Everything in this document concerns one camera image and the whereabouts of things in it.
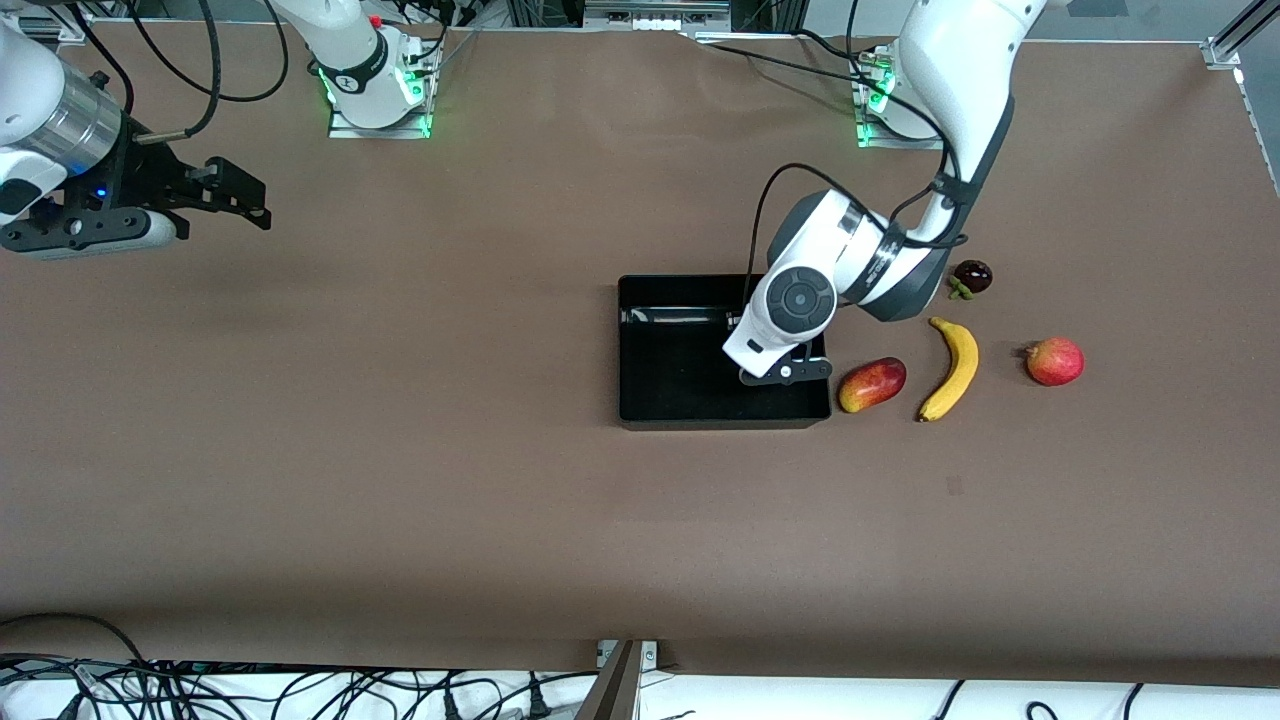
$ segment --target red apple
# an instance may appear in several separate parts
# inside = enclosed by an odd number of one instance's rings
[[[897,395],[906,383],[906,365],[897,357],[881,357],[845,375],[840,382],[840,407],[858,413]]]
[[[1065,337],[1051,337],[1027,348],[1027,374],[1042,386],[1065,386],[1084,372],[1084,352]]]

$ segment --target green led light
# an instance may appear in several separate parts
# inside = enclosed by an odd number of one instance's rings
[[[872,92],[867,108],[878,114],[884,111],[884,106],[888,105],[888,96],[897,87],[897,77],[893,76],[893,70],[884,70],[884,77],[876,83],[876,87],[879,88],[879,92]]]
[[[333,99],[333,88],[329,87],[329,81],[324,76],[320,76],[320,85],[324,86],[324,96],[329,101],[329,105],[337,108],[338,101]]]
[[[410,76],[410,73],[402,73],[399,76],[396,76],[396,82],[401,86],[401,92],[404,94],[404,101],[408,102],[410,105],[416,105],[419,102],[419,99],[416,96],[422,94],[422,86],[415,85],[413,88],[410,90],[408,82],[406,82],[406,77],[408,79],[413,79]]]

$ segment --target black cable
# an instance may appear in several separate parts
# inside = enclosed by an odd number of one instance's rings
[[[225,100],[228,102],[257,102],[259,100],[266,100],[268,97],[275,95],[278,90],[280,90],[280,86],[284,85],[284,79],[289,74],[289,45],[284,37],[284,27],[280,23],[280,15],[276,14],[275,8],[271,5],[271,0],[262,0],[262,4],[266,5],[266,12],[271,14],[271,22],[275,23],[275,35],[280,41],[280,74],[279,77],[275,78],[275,82],[271,83],[271,87],[264,90],[262,92],[259,92],[256,95],[219,94],[218,96],[219,100]],[[133,27],[136,27],[138,29],[138,35],[142,36],[142,42],[145,42],[146,46],[151,50],[151,54],[155,55],[157,60],[160,60],[160,64],[163,64],[170,73],[173,73],[174,77],[187,83],[188,87],[196,90],[197,92],[202,92],[205,95],[210,95],[212,92],[210,88],[191,79],[191,77],[187,76],[187,73],[178,69],[178,67],[174,65],[172,60],[169,60],[169,58],[164,54],[164,51],[160,50],[160,46],[157,46],[155,40],[151,38],[151,33],[147,32],[147,28],[142,22],[142,18],[138,17],[138,10],[134,6],[134,0],[124,0],[124,9],[128,12],[129,19],[133,20]]]
[[[760,200],[755,204],[755,219],[751,220],[751,250],[746,258],[746,278],[742,282],[744,307],[746,307],[746,302],[751,297],[751,273],[755,270],[755,249],[760,238],[760,214],[764,211],[764,201],[769,197],[769,188],[773,187],[773,181],[778,179],[778,176],[790,169],[805,170],[806,173],[818,176],[819,178],[826,181],[827,184],[844,193],[845,197],[847,197],[849,201],[855,208],[858,208],[858,210],[863,215],[865,215],[868,220],[870,220],[877,228],[879,228],[881,232],[884,232],[886,229],[884,223],[882,223],[879,218],[877,218],[870,210],[868,210],[867,205],[863,205],[863,202],[858,200],[858,197],[852,192],[849,192],[849,190],[845,186],[840,184],[840,182],[836,181],[836,178],[828,176],[827,173],[806,163],[787,163],[786,165],[782,165],[781,168],[773,170],[773,174],[769,176],[768,182],[764,183],[764,190],[760,191]]]
[[[940,710],[938,714],[933,716],[933,720],[946,720],[947,712],[951,712],[951,703],[955,702],[956,694],[960,693],[960,688],[963,685],[964,680],[956,680],[956,684],[951,685],[951,689],[947,691],[946,700],[942,701],[942,710]]]
[[[146,693],[148,692],[147,682],[141,673],[142,669],[147,666],[147,661],[145,657],[142,657],[142,651],[138,650],[138,646],[134,644],[133,639],[131,639],[129,635],[124,633],[124,630],[116,628],[115,625],[101,618],[97,618],[96,615],[87,615],[83,612],[31,612],[28,615],[18,615],[17,618],[9,618],[8,620],[3,620],[0,621],[0,628],[6,628],[9,625],[17,625],[22,623],[40,621],[40,620],[73,620],[78,623],[90,623],[115,635],[115,638],[124,644],[125,650],[129,651],[129,655],[133,656],[133,661],[137,664],[137,667],[132,670],[140,673],[138,687],[141,688],[142,694],[146,696]],[[96,702],[92,693],[86,692],[86,694],[88,696],[90,702]],[[152,720],[160,720],[160,715],[154,708],[151,716]]]
[[[504,698],[502,696],[502,685],[499,685],[498,683],[490,680],[489,678],[476,678],[476,679],[472,679],[472,680],[451,682],[445,687],[445,691],[448,691],[451,688],[463,688],[466,685],[476,685],[476,684],[489,684],[489,685],[493,685],[494,692],[498,693],[498,702],[494,703],[497,706],[497,710],[495,710],[495,712],[493,715],[494,720],[497,720],[497,717],[499,715],[502,715],[502,706],[507,702],[507,698]]]
[[[797,31],[797,32],[795,32],[792,35],[800,35],[800,36],[809,37],[813,33],[810,33],[809,31]],[[840,53],[838,50],[836,50],[835,47],[832,47],[826,41],[823,41],[822,45],[824,45],[824,47],[823,47],[824,50],[829,49],[828,51],[832,51],[833,54],[836,54],[840,58],[846,58],[847,59],[847,55],[845,55],[844,53]],[[786,67],[786,68],[792,68],[792,69],[803,70],[803,72],[806,72],[806,73],[813,73],[813,74],[818,74],[818,76],[824,76],[824,77],[831,77],[831,78],[836,78],[836,79],[842,79],[842,81],[846,81],[846,82],[858,83],[858,85],[869,87],[872,90],[876,90],[877,92],[882,92],[881,88],[878,86],[876,86],[876,83],[870,82],[869,79],[861,78],[861,77],[855,77],[855,76],[846,74],[846,73],[837,73],[837,72],[832,72],[832,70],[824,70],[822,68],[814,68],[814,67],[810,67],[810,65],[801,65],[799,63],[791,63],[788,60],[782,60],[781,58],[772,58],[769,55],[762,55],[759,53],[751,53],[750,50],[740,50],[737,47],[727,47],[724,45],[718,45],[718,44],[712,44],[710,47],[714,47],[716,50],[722,50],[724,53],[731,53],[733,55],[742,55],[744,58],[753,58],[753,59],[756,59],[756,60],[764,60],[765,63],[773,63],[776,65],[782,65],[782,67]],[[895,97],[892,95],[886,95],[886,97],[888,97],[891,101],[901,105],[902,108],[905,108],[906,110],[909,110],[910,113],[913,113],[914,115],[916,115],[918,118],[920,118],[920,120],[923,120],[925,124],[928,124],[929,128],[932,128],[938,135],[938,138],[942,141],[942,152],[943,152],[942,167],[946,167],[946,159],[950,159],[951,160],[951,165],[954,168],[959,168],[959,161],[956,160],[954,147],[951,146],[951,143],[947,140],[946,135],[942,132],[942,128],[940,128],[938,124],[936,122],[933,122],[932,118],[929,118],[927,114],[924,114],[923,110],[920,110],[919,108],[916,108],[911,102],[908,102],[906,100],[902,100],[900,97]],[[856,199],[852,197],[852,196],[850,196],[850,200],[855,200],[856,201]],[[881,223],[876,218],[876,215],[868,215],[868,217],[876,223],[876,225],[878,228],[881,228],[882,231],[884,229],[883,223]],[[928,241],[914,240],[914,238],[905,238],[902,241],[902,245],[904,245],[904,247],[920,247],[920,249],[929,249],[929,250],[945,250],[945,249],[951,249],[951,247],[959,247],[959,246],[964,245],[965,242],[968,242],[968,240],[969,240],[968,236],[959,234],[954,240],[950,240],[950,241],[946,241],[946,242],[942,241],[943,237],[947,237],[948,234],[951,234],[951,232],[955,229],[955,225],[956,225],[957,220],[959,220],[959,213],[952,213],[951,218],[947,222],[947,227],[943,228],[942,232],[940,232],[934,238],[928,240]]]
[[[849,64],[854,68],[856,74],[861,74],[858,68],[858,60],[854,59],[854,15],[858,14],[858,0],[854,0],[849,5],[849,22],[845,24],[845,55],[849,58]]]
[[[458,671],[458,670],[449,670],[448,673],[445,673],[444,678],[440,682],[438,682],[434,685],[431,685],[430,688],[428,688],[425,693],[420,694],[419,698],[416,701],[413,701],[413,705],[411,705],[410,708],[407,711],[404,711],[404,715],[401,716],[401,720],[412,720],[413,716],[417,715],[419,706],[422,705],[424,702],[426,702],[426,698],[430,697],[431,693],[434,693],[434,692],[444,688],[445,685],[448,685],[449,680],[452,680],[454,676],[461,675],[461,674],[462,673]]]
[[[550,678],[543,678],[541,680],[538,680],[538,684],[539,685],[545,685],[547,683],[558,683],[561,680],[568,680],[568,679],[572,679],[572,678],[591,678],[591,676],[595,676],[595,675],[599,675],[599,673],[596,673],[595,670],[589,670],[589,671],[584,671],[584,673],[566,673],[563,675],[552,675]],[[520,689],[512,691],[512,692],[502,696],[498,700],[498,702],[495,702],[495,703],[490,705],[489,707],[481,710],[480,714],[477,714],[474,717],[474,720],[484,720],[485,715],[489,715],[490,712],[494,712],[494,711],[502,712],[503,703],[511,702],[513,698],[520,697],[521,694],[529,692],[530,688],[532,688],[532,684],[525,685],[525,687],[522,687]],[[494,715],[494,720],[497,720],[497,717],[498,717],[498,715],[495,714]]]
[[[429,47],[426,50],[422,50],[421,55],[416,55],[413,58],[410,58],[410,61],[416,63],[417,60],[420,60],[422,58],[426,58],[428,55],[430,55],[430,54],[435,53],[436,50],[439,50],[440,45],[444,44],[444,36],[445,36],[445,33],[449,29],[449,23],[445,22],[442,15],[439,15],[435,12],[433,12],[430,8],[422,5],[422,3],[419,3],[419,1],[403,0],[402,5],[397,5],[397,6],[413,8],[419,13],[422,13],[424,15],[426,15],[428,19],[435,20],[436,23],[440,24],[440,35],[435,36],[435,38],[434,38],[435,44],[431,45],[431,47]]]
[[[177,669],[173,662],[168,662],[163,667],[169,673],[177,674]],[[169,678],[164,678],[160,680],[160,691],[169,696],[169,707],[173,710],[173,720],[183,720],[183,708],[187,710],[186,720],[200,720],[200,716],[196,714],[196,708],[191,702],[191,696],[187,693],[187,689],[182,687],[182,683],[173,683]]]
[[[128,115],[133,111],[133,81],[129,79],[129,73],[124,72],[124,67],[115,60],[111,51],[108,50],[106,46],[102,45],[102,41],[97,38],[97,33],[95,33],[93,28],[91,28],[84,20],[84,14],[81,13],[79,5],[68,5],[68,9],[72,12],[72,18],[76,19],[76,24],[79,26],[81,32],[84,33],[84,38],[88,40],[88,44],[97,50],[97,54],[106,60],[108,65],[111,65],[111,69],[115,70],[115,76],[120,78],[120,85],[124,86],[124,114]]]
[[[356,682],[356,680],[353,679],[353,680],[352,680],[352,683],[348,683],[348,684],[347,684],[347,685],[346,685],[346,687],[344,687],[344,688],[342,689],[342,692],[339,692],[338,694],[335,694],[335,696],[333,696],[332,698],[329,698],[329,702],[326,702],[326,703],[321,705],[321,706],[320,706],[320,710],[315,711],[315,714],[314,714],[314,715],[311,716],[311,720],[320,720],[320,716],[321,716],[321,715],[324,715],[325,710],[329,710],[329,707],[330,707],[330,706],[332,706],[333,703],[335,703],[335,702],[339,702],[339,701],[342,700],[342,697],[343,697],[343,696],[344,696],[344,694],[347,693],[347,691],[348,691],[348,689],[351,688],[351,685],[352,685],[352,684],[353,684],[355,682]]]
[[[1027,720],[1038,720],[1034,715],[1037,710],[1043,710],[1044,712],[1047,712],[1050,720],[1057,720],[1057,712],[1053,712],[1052,707],[1044,705],[1038,700],[1033,700],[1027,703]]]
[[[142,652],[138,650],[138,646],[133,644],[133,641],[129,639],[129,635],[124,634],[124,630],[116,628],[111,623],[108,623],[106,620],[96,615],[86,615],[83,612],[31,612],[27,615],[18,615],[17,618],[9,618],[8,620],[0,620],[0,628],[6,628],[9,625],[18,625],[22,623],[32,623],[37,620],[77,620],[81,623],[91,623],[115,635],[118,641],[124,643],[125,650],[129,651],[129,655],[132,655],[134,660],[146,664],[146,660],[142,659]],[[6,656],[12,655],[15,653],[6,653]],[[32,656],[32,657],[38,659],[42,656]]]
[[[1135,684],[1133,687],[1133,689],[1129,691],[1129,694],[1125,696],[1125,698],[1124,698],[1124,720],[1129,720],[1129,711],[1133,708],[1133,700],[1135,697],[1138,697],[1138,693],[1142,691],[1142,687],[1144,684],[1146,683],[1138,683],[1138,684]]]
[[[13,620],[17,621],[17,620],[23,620],[26,618],[27,616],[20,616],[20,618],[14,618]],[[68,662],[63,662],[61,660],[51,660],[51,659],[38,657],[38,656],[36,656],[36,657],[33,657],[33,656],[23,656],[23,655],[18,655],[18,653],[5,653],[5,657],[22,657],[23,661],[46,662],[49,665],[59,666],[61,669],[61,671],[64,671],[70,678],[70,680],[73,683],[76,683],[77,696],[81,697],[81,698],[83,698],[83,700],[88,700],[90,701],[90,706],[93,708],[93,716],[96,717],[96,720],[102,720],[102,711],[99,707],[99,703],[108,703],[110,701],[102,701],[102,700],[96,698],[93,696],[93,689],[90,688],[84,683],[84,679],[81,678],[81,675],[78,673],[76,673],[76,666],[74,665],[68,664]],[[49,673],[49,667],[41,667],[40,670],[36,670],[33,673],[32,671],[27,671],[27,673],[19,674],[19,675],[47,674],[47,673]],[[13,675],[10,675],[10,676],[4,678],[4,682],[0,683],[0,684],[8,685],[8,684],[10,684],[13,682],[17,682],[17,680],[18,680],[18,678],[14,678]],[[102,683],[102,685],[106,687],[120,701],[124,700],[123,696],[120,696],[119,691],[116,691],[110,684]],[[72,708],[72,705],[68,703],[67,708]],[[125,712],[129,714],[129,717],[132,720],[137,720],[138,716],[132,710],[129,710],[128,707],[125,707]]]
[[[223,51],[218,46],[218,27],[214,26],[214,10],[209,6],[209,0],[196,0],[200,5],[200,14],[205,15],[205,29],[209,32],[209,60],[210,68],[210,81],[209,81],[209,102],[205,105],[205,114],[196,120],[196,124],[182,131],[182,135],[187,137],[195,137],[196,133],[209,127],[209,122],[214,119],[214,113],[218,110],[218,99],[221,97],[223,91]]]
[[[303,679],[306,679],[306,676],[307,675],[298,675],[297,678],[294,678],[293,680],[291,680],[289,684],[284,685],[284,689],[280,691],[280,696],[278,698],[275,698],[275,705],[271,706],[271,720],[276,720],[276,716],[280,714],[280,706],[284,703],[284,700],[287,697],[289,697],[291,694],[297,694],[297,693],[291,693],[289,692],[289,691],[293,689],[293,685],[301,683]],[[320,683],[316,683],[314,685],[308,685],[305,689],[306,691],[314,689],[314,688],[319,687],[320,684],[328,683],[329,680],[332,680],[332,679],[334,679],[337,676],[338,676],[338,673],[334,673],[334,674],[329,675],[328,678],[325,678],[324,680],[321,680]]]
[[[44,655],[4,653],[4,655],[0,655],[0,657],[9,659],[9,660],[19,659],[20,661],[31,661],[31,662],[44,662],[46,665],[46,667],[41,667],[41,669],[36,669],[36,670],[24,670],[22,673],[17,673],[14,675],[3,678],[3,679],[0,679],[0,687],[10,684],[13,682],[18,682],[20,679],[24,679],[26,676],[32,676],[32,675],[38,675],[38,674],[49,673],[50,669],[52,667],[52,669],[56,669],[58,671],[64,673],[67,676],[72,678],[73,680],[76,680],[77,685],[79,685],[82,688],[82,692],[86,693],[87,698],[91,702],[95,703],[95,711],[97,711],[96,705],[99,705],[99,703],[100,705],[119,705],[119,706],[123,706],[124,711],[128,712],[128,715],[129,715],[129,717],[132,720],[142,720],[140,717],[140,715],[133,711],[132,706],[141,705],[143,710],[151,711],[151,714],[155,716],[156,715],[155,710],[159,706],[163,706],[165,703],[172,703],[175,700],[178,702],[182,702],[183,706],[186,706],[187,715],[191,717],[191,720],[200,720],[198,712],[196,712],[196,708],[201,708],[201,710],[212,712],[215,715],[219,715],[224,720],[250,720],[248,715],[246,715],[244,711],[237,705],[237,702],[239,702],[239,701],[273,702],[273,703],[275,703],[274,707],[273,707],[273,716],[274,716],[274,714],[278,712],[279,706],[280,706],[280,703],[283,702],[284,698],[287,698],[289,696],[300,694],[300,693],[303,693],[303,692],[307,692],[307,691],[311,691],[311,689],[315,689],[320,684],[328,682],[329,679],[332,679],[332,678],[334,678],[337,675],[337,674],[330,674],[326,678],[323,678],[323,679],[320,679],[316,683],[311,683],[310,685],[293,689],[297,684],[300,684],[303,680],[306,680],[307,678],[315,676],[317,674],[317,673],[303,673],[298,678],[293,679],[288,685],[285,685],[284,691],[282,691],[282,693],[279,696],[276,696],[275,698],[269,698],[269,697],[257,697],[257,696],[228,696],[228,694],[225,694],[225,693],[218,691],[216,688],[212,688],[212,687],[210,687],[210,685],[207,685],[205,683],[204,675],[207,674],[207,670],[205,673],[202,673],[202,674],[196,675],[195,678],[188,678],[188,676],[183,676],[180,674],[177,674],[177,670],[168,670],[166,671],[165,667],[172,667],[170,664],[150,664],[147,667],[136,667],[133,665],[123,665],[123,664],[119,664],[119,662],[110,662],[110,661],[101,661],[101,660],[70,660],[70,659],[58,659],[58,657],[44,656]],[[138,692],[140,692],[140,694],[142,697],[125,697],[114,685],[111,685],[110,683],[102,682],[101,685],[108,692],[110,692],[115,697],[115,700],[97,698],[97,697],[92,696],[91,691],[87,687],[83,685],[79,674],[76,673],[76,667],[79,666],[79,665],[90,665],[90,666],[110,667],[110,669],[113,669],[111,673],[108,673],[108,674],[102,675],[100,678],[100,680],[108,680],[108,679],[110,679],[113,676],[120,676],[122,679],[127,680],[131,675],[137,675],[140,679],[145,680],[146,678],[155,676],[155,678],[160,678],[161,679],[161,685],[163,687],[164,687],[163,680],[166,680],[166,679],[172,680],[172,685],[170,687],[175,688],[175,689],[166,691],[170,694],[161,694],[160,697],[151,697],[150,691],[146,689],[146,687],[140,685]],[[196,692],[188,692],[187,687],[191,687]],[[390,700],[385,698],[385,697],[383,697],[381,700],[384,700],[387,702],[390,702]],[[216,707],[210,706],[209,705],[210,702],[218,702],[218,703],[221,703],[221,705],[227,706],[227,708],[229,708],[234,715],[223,712],[223,711],[218,710]],[[174,716],[174,720],[180,720],[180,719],[182,719],[180,714]]]
[[[902,210],[906,210],[908,208],[910,208],[911,205],[914,205],[916,201],[919,201],[922,197],[924,197],[925,195],[928,195],[932,191],[933,191],[933,186],[932,184],[927,184],[927,186],[924,186],[923,190],[920,190],[915,195],[913,195],[913,196],[908,197],[906,200],[899,202],[897,208],[893,208],[893,211],[888,214],[888,222],[892,223],[892,222],[897,220],[897,217],[902,213]]]
[[[538,675],[532,670],[529,671],[529,720],[543,720],[552,714],[552,710],[547,707],[547,698],[543,697],[543,685],[538,682]]]

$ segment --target black wire bundle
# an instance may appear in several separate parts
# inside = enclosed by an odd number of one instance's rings
[[[527,685],[503,693],[502,685],[490,678],[462,679],[461,675],[466,674],[463,670],[449,670],[440,680],[430,685],[424,685],[417,673],[411,671],[412,684],[402,682],[401,678],[393,678],[394,674],[403,671],[397,669],[346,670],[342,667],[314,666],[300,669],[297,666],[259,666],[253,664],[148,661],[123,630],[101,618],[78,612],[22,615],[0,621],[0,629],[10,625],[52,620],[90,623],[106,629],[124,644],[131,656],[128,662],[122,664],[100,660],[73,660],[51,655],[0,653],[0,670],[10,671],[8,675],[0,676],[0,688],[22,680],[45,676],[68,678],[76,682],[78,692],[56,720],[76,720],[78,710],[84,702],[88,702],[92,707],[96,720],[104,720],[102,706],[118,706],[131,720],[210,720],[210,716],[220,720],[250,720],[250,716],[239,706],[239,703],[244,702],[270,703],[270,720],[278,720],[280,706],[285,700],[312,691],[339,675],[347,674],[351,675],[351,682],[324,702],[311,715],[311,720],[321,720],[321,717],[324,720],[347,720],[356,701],[364,696],[387,703],[397,720],[415,720],[419,708],[433,693],[444,691],[447,697],[452,700],[453,691],[477,684],[492,687],[498,700],[472,720],[484,720],[490,714],[497,720],[506,703],[526,692],[532,692],[535,688],[540,688],[548,683],[596,675],[594,671],[567,673],[539,679],[530,673]],[[229,671],[297,671],[300,674],[284,685],[275,697],[227,694],[212,688],[205,679],[210,674]],[[308,679],[314,678],[319,679],[307,683]],[[390,697],[379,692],[381,688],[411,691],[416,697],[408,710],[401,712]],[[332,715],[326,715],[330,710],[333,711]]]

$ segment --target apple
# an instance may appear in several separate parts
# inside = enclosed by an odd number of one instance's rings
[[[1084,352],[1065,337],[1042,340],[1027,348],[1027,374],[1042,386],[1065,386],[1084,373]]]

